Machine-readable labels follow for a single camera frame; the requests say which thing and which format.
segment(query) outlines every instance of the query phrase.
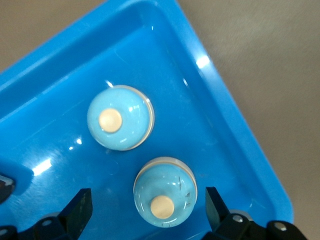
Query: beige floor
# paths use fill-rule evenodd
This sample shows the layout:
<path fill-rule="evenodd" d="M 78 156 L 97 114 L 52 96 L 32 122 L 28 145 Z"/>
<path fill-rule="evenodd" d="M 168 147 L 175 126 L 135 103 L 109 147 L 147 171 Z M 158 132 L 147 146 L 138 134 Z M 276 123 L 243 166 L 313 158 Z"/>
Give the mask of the beige floor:
<path fill-rule="evenodd" d="M 0 70 L 102 0 L 0 0 Z M 179 0 L 287 190 L 320 236 L 320 1 Z"/>

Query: beige circle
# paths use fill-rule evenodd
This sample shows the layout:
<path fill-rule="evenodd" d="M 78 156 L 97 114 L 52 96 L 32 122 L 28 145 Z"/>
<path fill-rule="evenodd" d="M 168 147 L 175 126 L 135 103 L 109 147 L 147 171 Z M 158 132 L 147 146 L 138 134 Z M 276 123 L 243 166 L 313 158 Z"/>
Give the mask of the beige circle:
<path fill-rule="evenodd" d="M 107 108 L 100 113 L 99 125 L 107 133 L 115 133 L 122 125 L 120 112 L 114 108 Z"/>
<path fill-rule="evenodd" d="M 167 219 L 174 213 L 175 205 L 171 198 L 160 195 L 151 202 L 151 212 L 158 219 Z"/>

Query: turquoise ceramic bowl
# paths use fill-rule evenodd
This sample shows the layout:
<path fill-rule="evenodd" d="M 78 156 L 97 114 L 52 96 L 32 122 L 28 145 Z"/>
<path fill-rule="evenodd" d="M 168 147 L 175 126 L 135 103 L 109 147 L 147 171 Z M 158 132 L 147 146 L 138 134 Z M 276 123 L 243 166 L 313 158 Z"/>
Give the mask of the turquoise ceramic bowl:
<path fill-rule="evenodd" d="M 172 157 L 158 157 L 138 173 L 133 195 L 136 209 L 148 223 L 170 228 L 190 216 L 198 189 L 186 164 Z"/>
<path fill-rule="evenodd" d="M 126 85 L 113 86 L 99 93 L 87 113 L 93 138 L 102 146 L 119 151 L 142 144 L 150 135 L 154 121 L 150 100 Z"/>

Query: bolt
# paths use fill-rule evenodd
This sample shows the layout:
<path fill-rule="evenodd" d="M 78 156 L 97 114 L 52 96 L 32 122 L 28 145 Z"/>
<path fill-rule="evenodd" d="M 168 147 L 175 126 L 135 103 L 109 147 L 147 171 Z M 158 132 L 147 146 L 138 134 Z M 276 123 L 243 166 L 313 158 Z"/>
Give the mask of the bolt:
<path fill-rule="evenodd" d="M 6 228 L 0 229 L 0 236 L 6 235 L 8 230 Z"/>
<path fill-rule="evenodd" d="M 242 223 L 244 221 L 240 215 L 234 215 L 232 219 L 235 220 L 237 223 Z"/>
<path fill-rule="evenodd" d="M 50 225 L 52 223 L 52 221 L 50 220 L 50 219 L 48 219 L 48 220 L 44 220 L 43 222 L 42 222 L 42 226 L 48 226 L 48 225 Z"/>
<path fill-rule="evenodd" d="M 287 230 L 286 225 L 284 225 L 282 222 L 275 222 L 274 226 L 281 231 Z"/>

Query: blue plastic tray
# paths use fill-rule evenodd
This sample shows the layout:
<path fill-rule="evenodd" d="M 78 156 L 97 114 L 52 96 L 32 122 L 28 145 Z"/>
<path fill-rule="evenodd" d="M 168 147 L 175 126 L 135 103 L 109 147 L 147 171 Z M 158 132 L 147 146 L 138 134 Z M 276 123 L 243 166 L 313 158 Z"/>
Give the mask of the blue plastic tray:
<path fill-rule="evenodd" d="M 119 152 L 90 135 L 91 100 L 108 85 L 145 93 L 150 137 Z M 110 0 L 0 76 L 0 172 L 15 178 L 0 225 L 24 230 L 92 188 L 80 239 L 200 239 L 210 230 L 205 187 L 261 225 L 293 221 L 290 200 L 186 17 L 173 0 Z M 170 156 L 193 170 L 198 201 L 183 224 L 145 222 L 133 183 L 149 160 Z"/>

